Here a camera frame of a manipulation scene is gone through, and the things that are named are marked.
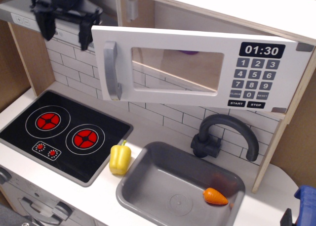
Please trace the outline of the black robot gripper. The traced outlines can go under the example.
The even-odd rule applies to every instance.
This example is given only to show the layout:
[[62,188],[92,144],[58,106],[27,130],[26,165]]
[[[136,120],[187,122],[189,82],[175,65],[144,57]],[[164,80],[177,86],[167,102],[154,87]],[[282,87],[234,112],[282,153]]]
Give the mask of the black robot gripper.
[[99,25],[102,9],[89,0],[31,0],[31,11],[42,36],[51,40],[55,35],[55,19],[79,24],[79,43],[82,51],[93,41],[91,28]]

